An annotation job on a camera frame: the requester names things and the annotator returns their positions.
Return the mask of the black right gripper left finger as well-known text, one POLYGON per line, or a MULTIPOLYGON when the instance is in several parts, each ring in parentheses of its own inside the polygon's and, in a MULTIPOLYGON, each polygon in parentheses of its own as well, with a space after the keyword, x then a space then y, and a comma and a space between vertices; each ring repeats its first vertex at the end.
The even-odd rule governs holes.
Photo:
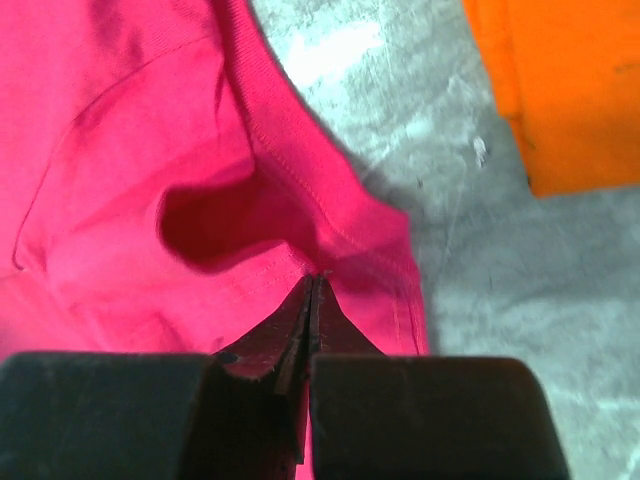
POLYGON ((313 280, 212 354, 32 351, 1 366, 5 479, 291 479, 313 280))

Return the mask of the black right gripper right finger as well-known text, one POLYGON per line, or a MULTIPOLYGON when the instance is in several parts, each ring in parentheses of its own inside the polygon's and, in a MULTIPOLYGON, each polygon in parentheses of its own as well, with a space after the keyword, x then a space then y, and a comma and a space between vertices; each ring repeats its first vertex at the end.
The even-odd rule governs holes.
POLYGON ((393 356, 342 312, 324 277, 309 313, 318 479, 566 479, 544 390, 509 357, 393 356))

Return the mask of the pink t shirt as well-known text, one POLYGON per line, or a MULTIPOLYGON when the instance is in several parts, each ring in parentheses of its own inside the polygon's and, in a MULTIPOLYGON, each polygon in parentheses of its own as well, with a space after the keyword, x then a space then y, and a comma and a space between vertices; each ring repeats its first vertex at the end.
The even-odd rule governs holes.
POLYGON ((1 5, 1 362, 212 355, 305 277, 426 350, 408 217, 371 196, 246 1, 1 5))

